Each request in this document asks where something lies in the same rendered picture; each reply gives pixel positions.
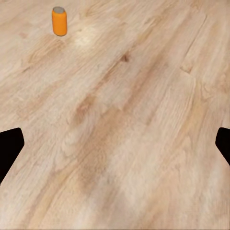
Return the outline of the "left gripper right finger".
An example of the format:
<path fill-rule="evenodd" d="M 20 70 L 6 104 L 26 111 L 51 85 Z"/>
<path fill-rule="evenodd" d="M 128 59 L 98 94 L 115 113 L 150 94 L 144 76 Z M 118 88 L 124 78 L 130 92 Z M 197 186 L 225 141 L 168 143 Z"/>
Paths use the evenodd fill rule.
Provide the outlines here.
<path fill-rule="evenodd" d="M 220 127 L 217 133 L 215 144 L 230 165 L 230 129 Z"/>

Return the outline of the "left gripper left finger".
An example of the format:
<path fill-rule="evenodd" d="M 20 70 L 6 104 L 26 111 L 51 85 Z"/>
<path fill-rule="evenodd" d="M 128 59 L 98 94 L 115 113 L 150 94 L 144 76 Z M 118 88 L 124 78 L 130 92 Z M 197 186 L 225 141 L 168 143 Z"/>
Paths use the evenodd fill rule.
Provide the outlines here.
<path fill-rule="evenodd" d="M 23 146 L 23 133 L 19 127 L 0 133 L 0 184 Z"/>

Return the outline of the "can of soda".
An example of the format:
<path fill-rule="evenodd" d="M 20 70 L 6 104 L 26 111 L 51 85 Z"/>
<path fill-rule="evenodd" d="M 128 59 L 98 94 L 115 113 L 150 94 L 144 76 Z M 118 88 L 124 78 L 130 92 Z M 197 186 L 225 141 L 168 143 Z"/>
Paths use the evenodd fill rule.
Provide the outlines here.
<path fill-rule="evenodd" d="M 65 10 L 59 6 L 53 8 L 52 11 L 53 32 L 59 37 L 65 36 L 67 31 L 67 14 Z"/>

